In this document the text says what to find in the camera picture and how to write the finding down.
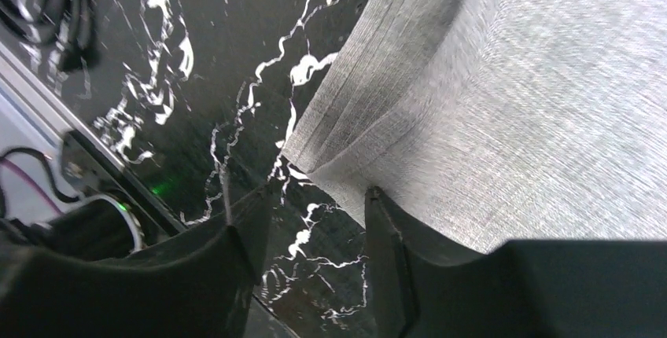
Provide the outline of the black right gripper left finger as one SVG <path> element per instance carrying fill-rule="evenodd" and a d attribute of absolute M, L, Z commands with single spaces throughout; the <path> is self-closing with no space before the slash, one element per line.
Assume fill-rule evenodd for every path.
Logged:
<path fill-rule="evenodd" d="M 267 254 L 274 188 L 123 259 L 87 262 L 1 231 L 4 337 L 242 337 Z"/>

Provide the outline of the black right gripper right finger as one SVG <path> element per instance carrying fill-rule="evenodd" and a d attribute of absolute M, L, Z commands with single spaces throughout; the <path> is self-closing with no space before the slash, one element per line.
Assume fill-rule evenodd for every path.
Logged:
<path fill-rule="evenodd" d="M 514 240 L 488 254 L 365 195 L 380 337 L 663 337 L 663 241 Z"/>

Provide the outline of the grey cloth napkin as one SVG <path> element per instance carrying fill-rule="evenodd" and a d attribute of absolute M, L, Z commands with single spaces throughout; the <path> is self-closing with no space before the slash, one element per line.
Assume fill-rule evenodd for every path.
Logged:
<path fill-rule="evenodd" d="M 356 221 L 666 236 L 666 0 L 369 0 L 283 148 Z"/>

